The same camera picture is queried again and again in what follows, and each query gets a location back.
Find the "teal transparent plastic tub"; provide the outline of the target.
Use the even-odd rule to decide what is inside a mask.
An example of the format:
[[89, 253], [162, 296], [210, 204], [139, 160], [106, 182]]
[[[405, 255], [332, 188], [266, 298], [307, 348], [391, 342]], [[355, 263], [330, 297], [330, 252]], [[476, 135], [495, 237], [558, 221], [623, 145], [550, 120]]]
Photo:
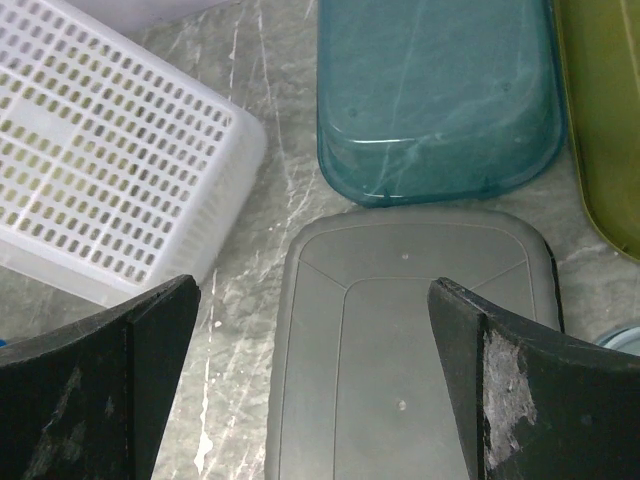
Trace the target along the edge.
[[549, 1], [322, 1], [317, 158], [363, 206], [491, 197], [567, 130]]

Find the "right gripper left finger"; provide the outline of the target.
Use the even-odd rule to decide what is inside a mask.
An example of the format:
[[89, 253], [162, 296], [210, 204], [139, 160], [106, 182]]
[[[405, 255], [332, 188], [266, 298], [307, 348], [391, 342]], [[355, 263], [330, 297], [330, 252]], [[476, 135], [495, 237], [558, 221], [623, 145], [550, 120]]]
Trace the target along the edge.
[[200, 298], [181, 275], [2, 347], [2, 478], [150, 478]]

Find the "white perforated basket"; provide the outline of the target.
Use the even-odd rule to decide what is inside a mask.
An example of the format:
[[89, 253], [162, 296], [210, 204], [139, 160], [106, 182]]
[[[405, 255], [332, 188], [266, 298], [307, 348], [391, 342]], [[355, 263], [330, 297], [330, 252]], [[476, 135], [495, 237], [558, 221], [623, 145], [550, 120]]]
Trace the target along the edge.
[[104, 307], [211, 270], [260, 122], [63, 1], [1, 5], [1, 264]]

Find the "light blue perforated basket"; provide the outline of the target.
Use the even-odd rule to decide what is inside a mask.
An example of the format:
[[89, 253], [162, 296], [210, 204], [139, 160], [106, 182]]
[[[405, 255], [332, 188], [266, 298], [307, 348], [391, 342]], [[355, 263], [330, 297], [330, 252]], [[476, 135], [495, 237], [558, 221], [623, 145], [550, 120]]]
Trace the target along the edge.
[[640, 356], [640, 326], [625, 325], [601, 335], [595, 344], [619, 352]]

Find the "olive green plastic basket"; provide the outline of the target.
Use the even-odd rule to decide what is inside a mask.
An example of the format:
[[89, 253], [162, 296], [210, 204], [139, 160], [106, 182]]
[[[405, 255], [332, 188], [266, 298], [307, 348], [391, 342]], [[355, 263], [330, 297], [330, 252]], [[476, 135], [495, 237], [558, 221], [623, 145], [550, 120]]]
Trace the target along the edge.
[[553, 4], [583, 204], [616, 250], [639, 257], [639, 4]]

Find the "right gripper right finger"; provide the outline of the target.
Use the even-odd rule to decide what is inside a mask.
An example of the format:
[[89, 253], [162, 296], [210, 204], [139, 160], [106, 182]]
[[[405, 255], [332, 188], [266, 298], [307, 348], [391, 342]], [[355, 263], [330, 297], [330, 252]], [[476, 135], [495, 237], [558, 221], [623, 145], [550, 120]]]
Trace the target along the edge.
[[447, 278], [431, 284], [428, 311], [470, 478], [638, 478], [638, 357]]

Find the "grey plastic tub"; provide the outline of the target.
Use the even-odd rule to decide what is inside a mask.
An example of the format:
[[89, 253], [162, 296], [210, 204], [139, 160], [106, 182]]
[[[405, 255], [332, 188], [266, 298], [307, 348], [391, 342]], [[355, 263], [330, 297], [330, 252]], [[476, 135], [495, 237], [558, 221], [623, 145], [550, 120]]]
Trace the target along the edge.
[[440, 277], [562, 326], [552, 251], [512, 215], [379, 208], [301, 230], [275, 331], [267, 478], [466, 477], [427, 307]]

